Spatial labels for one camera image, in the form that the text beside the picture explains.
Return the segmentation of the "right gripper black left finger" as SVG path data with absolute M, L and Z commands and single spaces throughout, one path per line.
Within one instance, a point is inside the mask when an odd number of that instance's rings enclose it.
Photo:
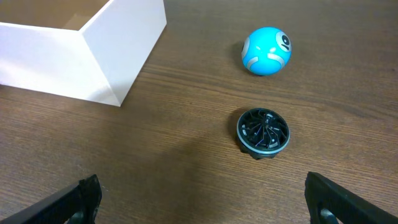
M 100 182 L 94 174 L 1 220 L 1 224 L 95 224 L 101 199 Z

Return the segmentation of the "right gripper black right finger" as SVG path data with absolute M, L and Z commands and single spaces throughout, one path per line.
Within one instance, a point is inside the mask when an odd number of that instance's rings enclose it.
M 307 174 L 305 199 L 311 224 L 397 223 L 397 217 L 316 172 Z

